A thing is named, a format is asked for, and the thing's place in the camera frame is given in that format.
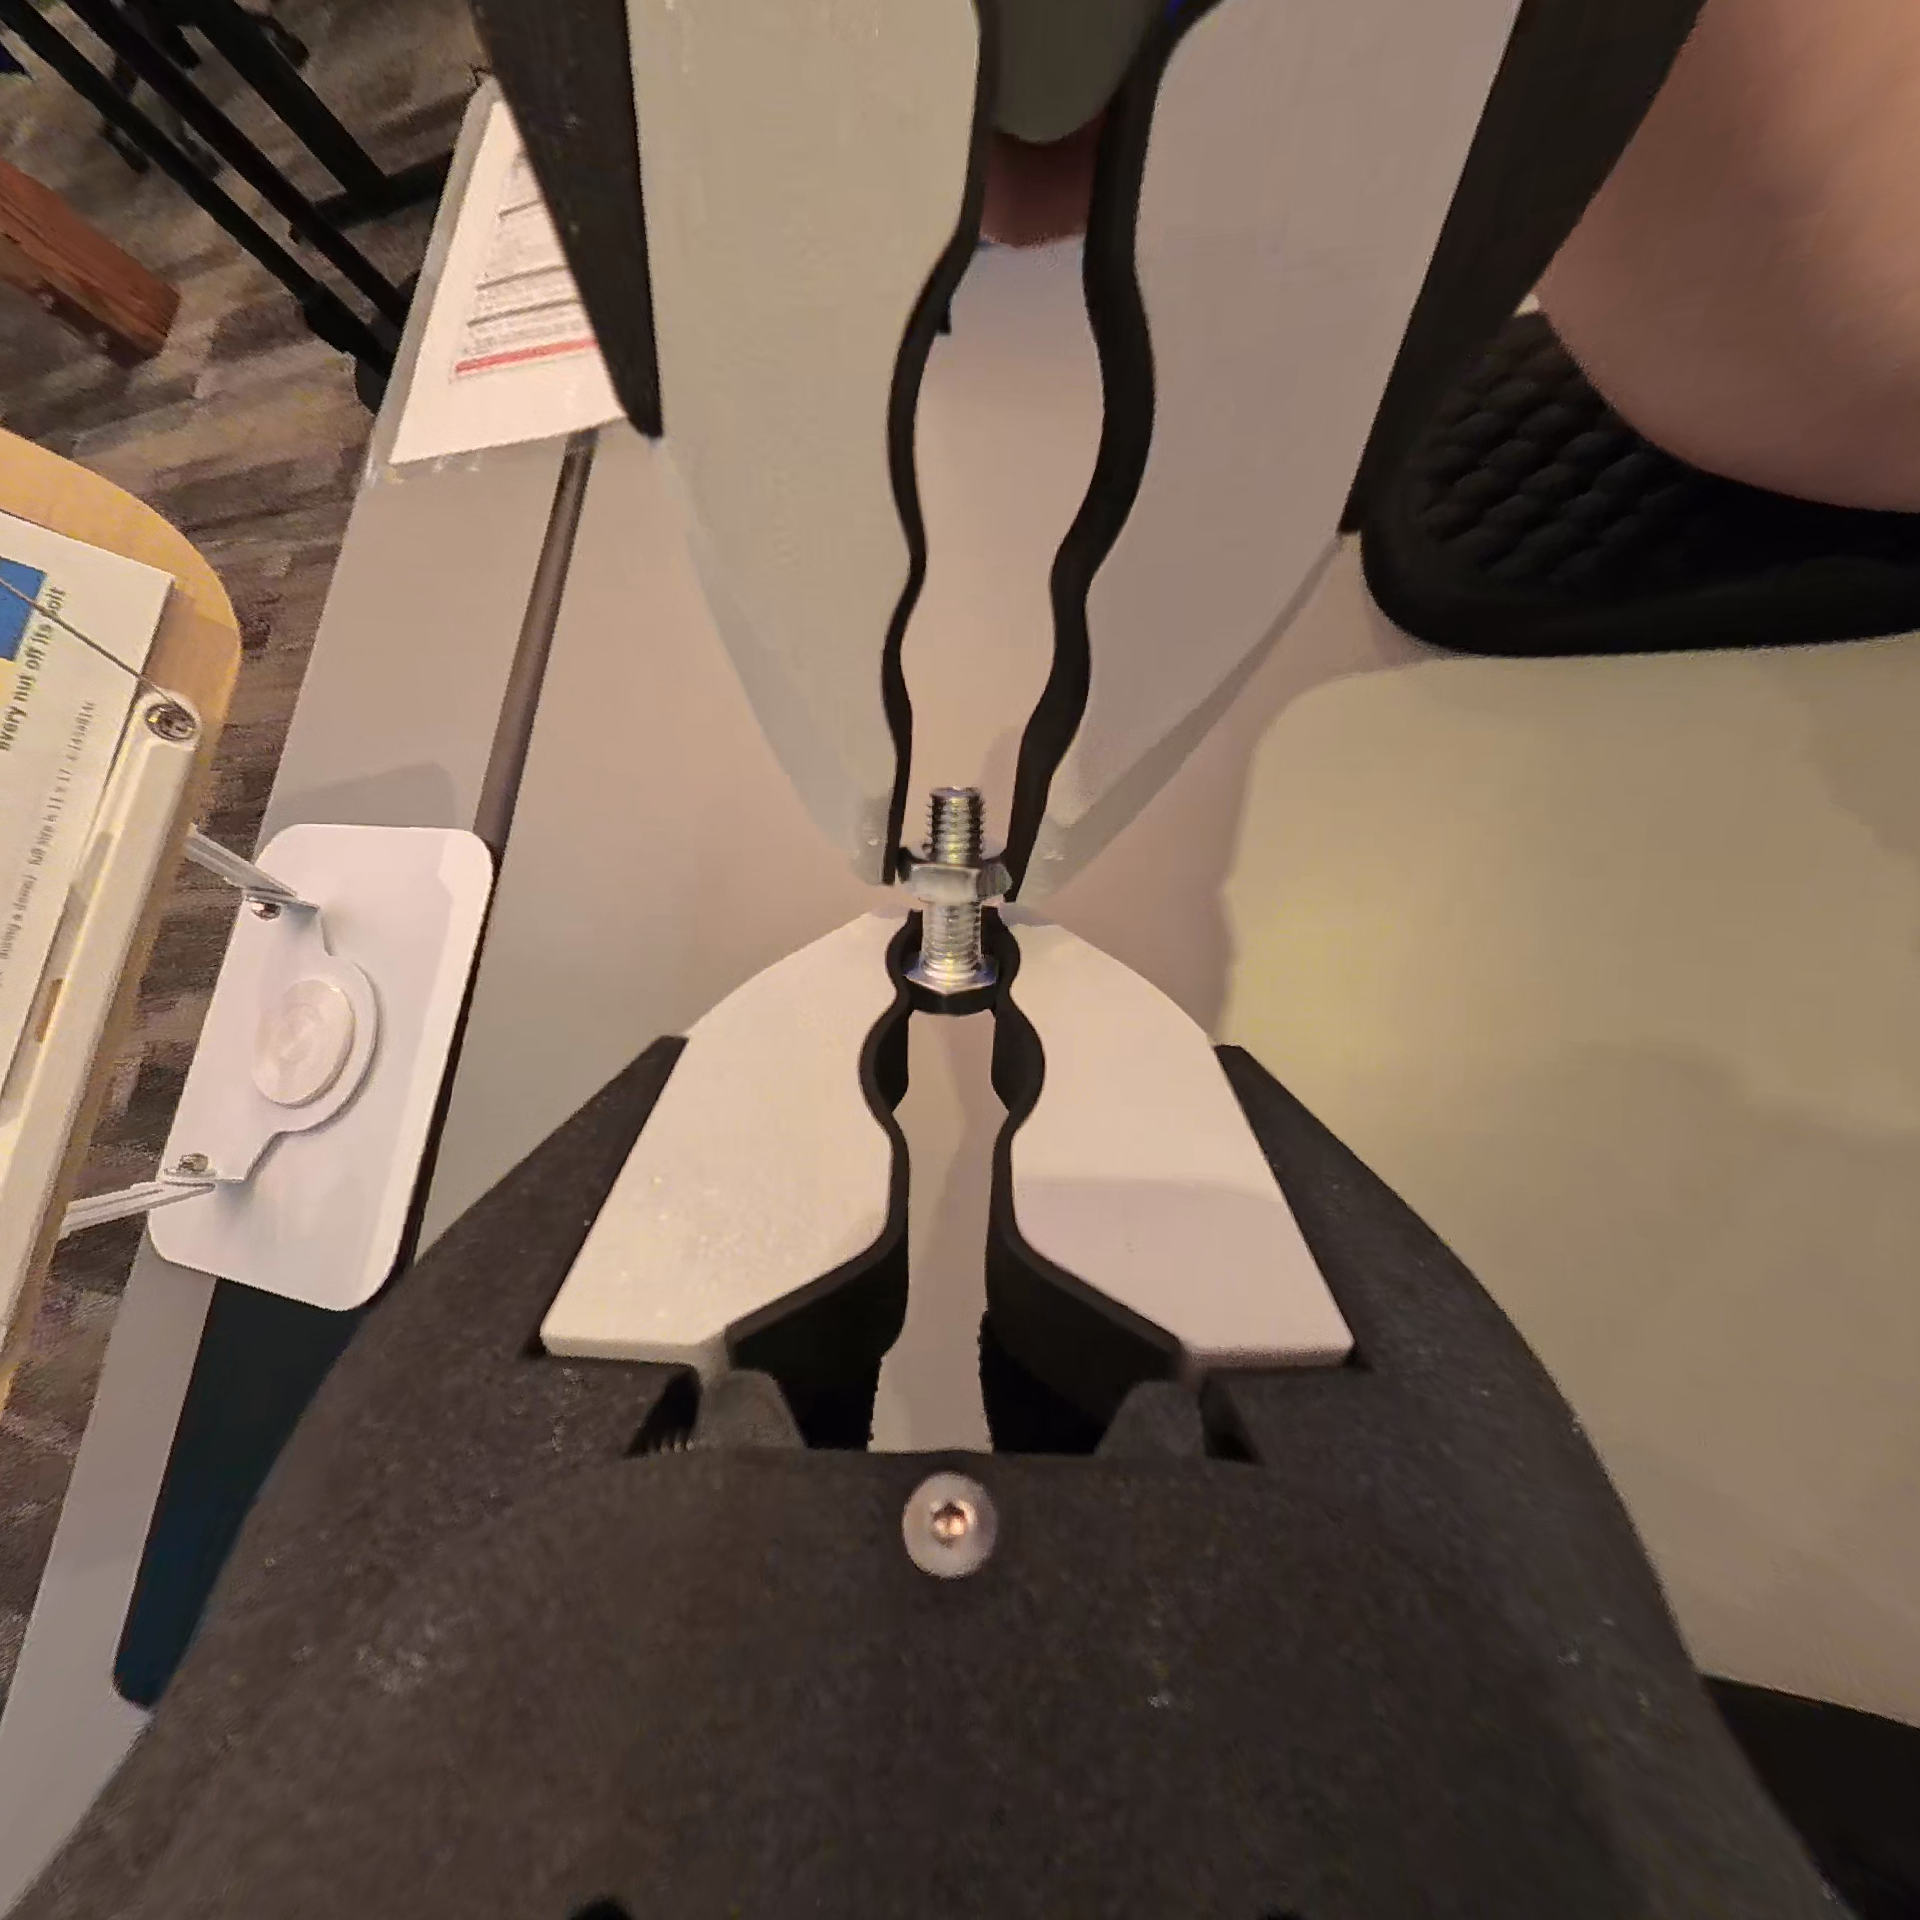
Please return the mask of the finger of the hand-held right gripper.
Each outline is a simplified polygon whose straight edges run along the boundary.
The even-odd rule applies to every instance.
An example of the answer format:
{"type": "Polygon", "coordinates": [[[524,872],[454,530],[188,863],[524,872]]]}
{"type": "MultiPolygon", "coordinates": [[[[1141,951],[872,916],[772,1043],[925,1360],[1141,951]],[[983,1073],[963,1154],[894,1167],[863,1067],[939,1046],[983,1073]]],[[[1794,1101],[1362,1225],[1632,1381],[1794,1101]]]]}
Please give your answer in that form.
{"type": "Polygon", "coordinates": [[[1084,236],[1092,482],[1005,863],[1042,899],[1211,731],[1327,562],[1514,3],[1157,7],[1084,236]]]}
{"type": "Polygon", "coordinates": [[[980,236],[971,3],[628,6],[662,440],[714,628],[806,815],[894,876],[925,577],[916,420],[980,236]]]}

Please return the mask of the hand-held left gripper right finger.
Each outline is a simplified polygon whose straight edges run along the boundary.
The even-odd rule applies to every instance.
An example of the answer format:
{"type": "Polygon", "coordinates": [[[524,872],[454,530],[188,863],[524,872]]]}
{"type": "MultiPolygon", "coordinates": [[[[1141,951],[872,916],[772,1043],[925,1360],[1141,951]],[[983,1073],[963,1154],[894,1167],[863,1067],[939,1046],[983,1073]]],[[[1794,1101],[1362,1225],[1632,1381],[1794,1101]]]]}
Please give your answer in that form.
{"type": "Polygon", "coordinates": [[[1095,1451],[1136,1386],[1347,1364],[1354,1336],[1206,1032],[1064,925],[1009,908],[992,951],[992,1448],[1095,1451]]]}

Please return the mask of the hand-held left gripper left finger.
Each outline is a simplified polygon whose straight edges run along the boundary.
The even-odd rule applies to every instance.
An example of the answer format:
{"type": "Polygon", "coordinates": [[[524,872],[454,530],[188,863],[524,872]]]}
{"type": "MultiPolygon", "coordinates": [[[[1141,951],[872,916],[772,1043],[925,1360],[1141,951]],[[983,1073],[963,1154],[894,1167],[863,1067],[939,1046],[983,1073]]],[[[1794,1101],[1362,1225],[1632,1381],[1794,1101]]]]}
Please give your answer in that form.
{"type": "Polygon", "coordinates": [[[541,1323],[551,1354],[762,1372],[811,1446],[872,1443],[909,1304],[914,935],[863,914],[689,1030],[541,1323]]]}

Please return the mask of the silver hex bolt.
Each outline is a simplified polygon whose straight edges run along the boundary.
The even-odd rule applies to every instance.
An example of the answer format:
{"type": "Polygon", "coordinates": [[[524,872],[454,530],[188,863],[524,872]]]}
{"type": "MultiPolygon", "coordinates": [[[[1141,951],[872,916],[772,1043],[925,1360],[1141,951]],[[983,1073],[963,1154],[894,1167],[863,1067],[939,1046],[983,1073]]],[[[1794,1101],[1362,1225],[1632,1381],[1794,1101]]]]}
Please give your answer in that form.
{"type": "MultiPolygon", "coordinates": [[[[927,795],[927,826],[921,846],[900,846],[916,857],[980,866],[1005,859],[987,848],[983,789],[940,784],[927,795]]],[[[927,906],[916,899],[924,932],[914,959],[904,967],[914,1004],[927,1014],[967,1017],[984,1010],[997,989],[997,962],[990,951],[984,906],[927,906]]]]}

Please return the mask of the person's right forearm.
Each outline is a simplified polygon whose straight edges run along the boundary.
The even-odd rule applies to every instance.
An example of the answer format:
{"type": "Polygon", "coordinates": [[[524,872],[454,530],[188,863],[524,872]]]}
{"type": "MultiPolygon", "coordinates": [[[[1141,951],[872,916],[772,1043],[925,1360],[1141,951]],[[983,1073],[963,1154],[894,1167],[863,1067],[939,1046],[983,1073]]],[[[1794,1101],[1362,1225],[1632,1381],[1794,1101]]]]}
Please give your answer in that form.
{"type": "Polygon", "coordinates": [[[1536,294],[1649,445],[1916,513],[1917,6],[1702,6],[1536,294]]]}

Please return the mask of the black elbow rest pad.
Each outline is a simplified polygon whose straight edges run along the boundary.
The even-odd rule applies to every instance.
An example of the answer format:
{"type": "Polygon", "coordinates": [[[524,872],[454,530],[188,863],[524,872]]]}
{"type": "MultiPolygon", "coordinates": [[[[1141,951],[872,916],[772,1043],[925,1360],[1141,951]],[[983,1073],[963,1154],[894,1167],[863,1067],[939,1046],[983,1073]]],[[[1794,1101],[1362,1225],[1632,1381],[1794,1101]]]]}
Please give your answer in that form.
{"type": "Polygon", "coordinates": [[[1644,441],[1549,324],[1514,317],[1359,520],[1379,611],[1474,656],[1913,637],[1917,518],[1785,495],[1644,441]]]}

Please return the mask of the person's right hand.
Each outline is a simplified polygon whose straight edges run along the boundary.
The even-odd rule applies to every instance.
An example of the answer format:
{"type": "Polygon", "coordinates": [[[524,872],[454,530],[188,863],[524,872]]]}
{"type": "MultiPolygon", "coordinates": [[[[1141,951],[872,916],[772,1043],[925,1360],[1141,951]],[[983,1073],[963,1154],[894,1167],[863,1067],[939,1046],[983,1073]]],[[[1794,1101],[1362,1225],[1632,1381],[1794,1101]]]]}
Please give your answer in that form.
{"type": "Polygon", "coordinates": [[[1045,144],[992,130],[980,236],[990,246],[1052,246],[1087,233],[1103,122],[1045,144]]]}

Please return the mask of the white paper sheet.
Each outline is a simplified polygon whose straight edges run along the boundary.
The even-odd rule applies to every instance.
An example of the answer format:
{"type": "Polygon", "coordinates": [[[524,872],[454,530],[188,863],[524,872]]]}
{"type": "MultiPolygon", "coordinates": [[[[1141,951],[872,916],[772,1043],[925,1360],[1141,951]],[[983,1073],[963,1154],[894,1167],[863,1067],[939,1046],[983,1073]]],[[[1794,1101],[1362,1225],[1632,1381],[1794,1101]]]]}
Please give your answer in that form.
{"type": "Polygon", "coordinates": [[[482,123],[393,463],[428,463],[605,426],[620,402],[517,118],[482,123]]]}

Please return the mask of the wooden document stand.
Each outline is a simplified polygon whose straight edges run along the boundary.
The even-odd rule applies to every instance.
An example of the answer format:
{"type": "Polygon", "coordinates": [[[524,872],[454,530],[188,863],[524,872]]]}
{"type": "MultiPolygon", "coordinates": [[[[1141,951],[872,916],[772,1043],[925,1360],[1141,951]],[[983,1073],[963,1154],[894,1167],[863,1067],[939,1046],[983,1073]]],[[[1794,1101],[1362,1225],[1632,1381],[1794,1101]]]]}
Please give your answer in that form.
{"type": "Polygon", "coordinates": [[[6,1386],[60,1240],[156,1211],[180,1267],[349,1311],[396,1268],[492,906],[470,829],[297,824],[251,857],[193,815],[236,679],[202,555],[96,473],[6,431],[6,513],[171,576],[81,868],[6,1072],[6,1386]],[[188,863],[236,919],[159,1169],[78,1196],[109,1068],[188,863]]]}

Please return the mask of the black metal rolling stand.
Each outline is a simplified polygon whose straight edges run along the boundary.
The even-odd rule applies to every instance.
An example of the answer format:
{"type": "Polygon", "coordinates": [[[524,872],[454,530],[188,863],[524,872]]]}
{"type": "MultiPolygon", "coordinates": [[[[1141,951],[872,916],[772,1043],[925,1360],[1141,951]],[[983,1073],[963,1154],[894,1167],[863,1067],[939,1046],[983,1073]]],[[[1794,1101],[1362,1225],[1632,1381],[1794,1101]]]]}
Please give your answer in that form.
{"type": "Polygon", "coordinates": [[[133,173],[171,181],[294,302],[303,325],[354,367],[375,415],[399,357],[420,277],[384,275],[363,226],[435,207],[454,148],[388,168],[307,78],[309,43],[273,6],[6,3],[6,70],[44,72],[90,108],[133,173]],[[307,192],[217,104],[201,78],[209,56],[330,185],[307,192]]]}

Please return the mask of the wooden beam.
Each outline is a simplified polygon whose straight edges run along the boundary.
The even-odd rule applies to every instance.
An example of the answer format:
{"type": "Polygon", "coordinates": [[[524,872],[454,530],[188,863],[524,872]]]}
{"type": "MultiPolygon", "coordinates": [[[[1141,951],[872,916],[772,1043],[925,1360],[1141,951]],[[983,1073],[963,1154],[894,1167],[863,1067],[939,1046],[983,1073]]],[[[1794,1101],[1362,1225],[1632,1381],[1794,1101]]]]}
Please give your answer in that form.
{"type": "Polygon", "coordinates": [[[167,345],[180,310],[167,282],[11,160],[2,160],[2,282],[128,367],[167,345]]]}

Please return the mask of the instruction board on stand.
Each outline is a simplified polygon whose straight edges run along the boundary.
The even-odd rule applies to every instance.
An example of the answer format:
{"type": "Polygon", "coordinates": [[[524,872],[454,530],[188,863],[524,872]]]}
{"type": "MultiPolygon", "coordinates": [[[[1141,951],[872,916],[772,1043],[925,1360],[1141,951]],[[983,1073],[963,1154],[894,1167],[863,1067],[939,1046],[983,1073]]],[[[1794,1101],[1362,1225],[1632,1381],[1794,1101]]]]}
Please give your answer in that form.
{"type": "Polygon", "coordinates": [[[2,513],[2,1068],[27,1035],[171,576],[2,513]]]}

